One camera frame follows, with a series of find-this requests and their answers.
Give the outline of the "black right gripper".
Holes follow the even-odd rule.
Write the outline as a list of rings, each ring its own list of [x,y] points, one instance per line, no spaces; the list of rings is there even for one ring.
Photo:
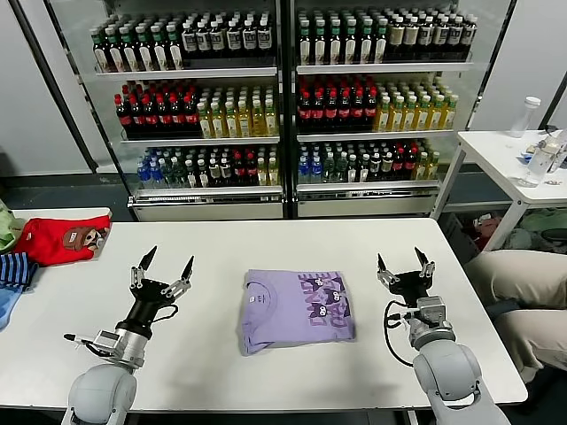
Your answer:
[[[380,253],[377,254],[377,280],[393,295],[402,296],[407,306],[416,306],[419,298],[428,297],[427,290],[432,286],[436,263],[415,247],[421,271],[393,274],[385,265]]]

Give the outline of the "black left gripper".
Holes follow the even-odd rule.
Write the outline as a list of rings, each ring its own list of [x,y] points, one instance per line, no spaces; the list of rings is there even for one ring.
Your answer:
[[[168,286],[163,282],[145,278],[145,272],[152,263],[157,249],[157,246],[151,248],[142,256],[137,266],[131,267],[129,287],[135,302],[126,318],[117,323],[117,329],[131,333],[151,333],[152,323],[171,319],[177,314],[178,306],[175,305],[173,297],[180,297],[191,288],[193,256],[183,269],[181,277]],[[166,307],[173,307],[173,312],[157,319],[158,311]]]

